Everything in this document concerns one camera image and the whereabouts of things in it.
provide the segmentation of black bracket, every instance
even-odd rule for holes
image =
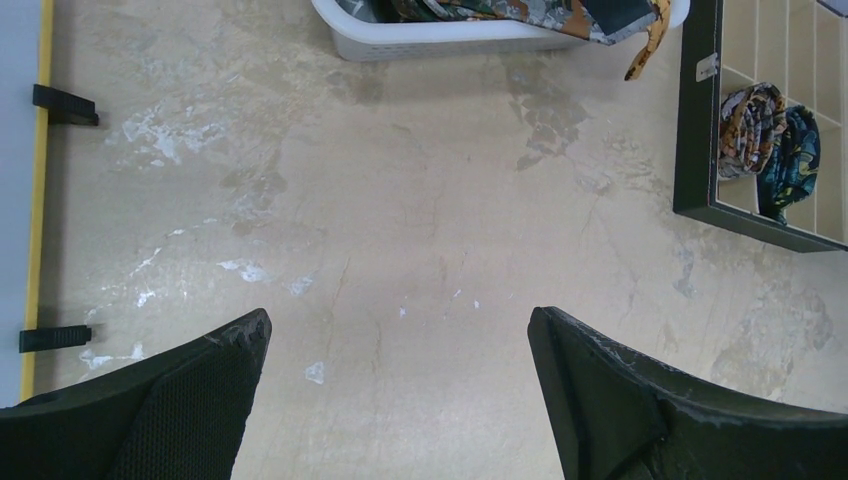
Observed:
[[[100,117],[94,102],[44,85],[32,86],[32,104],[47,109],[48,123],[96,127]]]
[[[89,341],[91,341],[91,327],[85,325],[22,330],[18,341],[18,351],[26,353],[79,347]]]

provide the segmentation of yellow edge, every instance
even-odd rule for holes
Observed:
[[[53,0],[41,0],[41,33],[38,38],[38,83],[50,86],[50,62],[53,51]],[[35,158],[32,175],[32,217],[29,233],[29,273],[24,328],[38,325],[38,288],[41,275],[41,235],[44,224],[44,180],[47,174],[47,110],[36,107]],[[33,394],[35,354],[23,354],[21,401]]]

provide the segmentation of beige floor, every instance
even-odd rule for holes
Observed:
[[[561,478],[525,336],[557,305],[848,412],[848,255],[671,212],[679,32],[625,84],[643,36],[361,65],[306,0],[56,7],[54,83],[105,124],[51,132],[41,322],[97,339],[39,391],[262,306],[234,478]]]

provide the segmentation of blue patterned cloth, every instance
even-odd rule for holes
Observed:
[[[775,138],[771,159],[757,176],[760,215],[786,225],[783,210],[813,194],[821,142],[813,112],[803,105],[786,110],[786,130]]]

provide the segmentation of black clamp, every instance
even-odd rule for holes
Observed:
[[[48,123],[96,127],[100,116],[94,110],[94,102],[68,92],[44,85],[32,86],[32,104],[47,109]]]
[[[89,341],[91,341],[91,327],[85,325],[22,330],[18,340],[18,351],[26,353],[79,347]]]

